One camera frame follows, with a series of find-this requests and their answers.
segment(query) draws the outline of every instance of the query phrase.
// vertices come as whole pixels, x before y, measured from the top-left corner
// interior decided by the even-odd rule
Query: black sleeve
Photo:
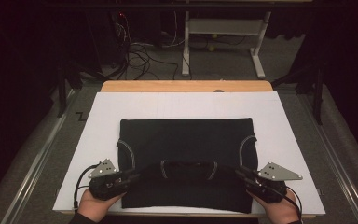
[[[291,223],[288,223],[288,224],[302,224],[302,221],[299,220],[299,221],[294,221],[294,222],[291,222]]]
[[[96,224],[96,222],[92,221],[91,219],[89,219],[79,213],[75,213],[75,215],[72,217],[72,220],[69,222],[69,224]]]

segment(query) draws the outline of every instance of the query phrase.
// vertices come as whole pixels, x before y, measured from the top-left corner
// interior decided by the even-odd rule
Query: black fabric
[[[75,213],[69,224],[96,224],[96,222],[79,213]]]
[[[294,222],[291,222],[291,223],[288,223],[288,224],[302,224],[302,221],[299,220],[299,221],[294,221]]]
[[[120,170],[134,166],[141,174],[141,181],[122,199],[123,208],[189,206],[251,212],[252,198],[233,169],[241,160],[244,166],[257,169],[252,119],[123,119],[117,146]],[[166,179],[161,172],[162,161],[205,162],[209,166],[204,171],[210,172],[215,164],[218,169],[213,181],[204,177],[184,181],[186,173],[180,174],[182,180]],[[180,172],[186,169],[191,176],[203,172],[188,167]]]

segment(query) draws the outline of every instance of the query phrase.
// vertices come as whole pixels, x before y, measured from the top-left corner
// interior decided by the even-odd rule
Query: human hand
[[[92,196],[89,189],[86,189],[80,200],[79,208],[77,212],[84,217],[91,219],[94,222],[100,222],[115,202],[117,202],[125,193],[111,198],[107,201],[96,199]]]
[[[282,199],[279,203],[266,203],[251,192],[247,192],[264,207],[272,223],[287,224],[299,220],[296,207],[287,200]],[[295,194],[290,189],[287,190],[286,197],[296,202]]]

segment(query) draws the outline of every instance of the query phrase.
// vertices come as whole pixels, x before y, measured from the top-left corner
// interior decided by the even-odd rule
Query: white desk
[[[277,92],[99,92],[86,127],[62,183],[53,210],[71,213],[73,194],[84,169],[105,158],[117,165],[117,140],[122,119],[234,119],[252,118],[259,169],[269,161],[303,175],[300,181],[287,181],[299,195],[304,217],[325,213],[309,169],[298,148]],[[82,185],[88,185],[87,175]],[[83,189],[78,192],[80,198]],[[191,207],[149,207],[122,209],[121,202],[111,214],[142,216],[262,217],[264,210],[253,203],[251,214]]]

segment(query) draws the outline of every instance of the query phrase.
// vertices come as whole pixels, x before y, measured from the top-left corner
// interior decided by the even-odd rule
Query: metal plate
[[[91,174],[89,174],[89,178],[96,178],[104,175],[112,175],[115,174],[116,172],[117,171],[113,163],[109,159],[106,159],[103,162],[101,162],[97,166],[97,168],[95,168],[94,171],[91,172]]]
[[[298,175],[278,164],[269,162],[258,172],[258,176],[272,181],[301,180],[302,175]]]

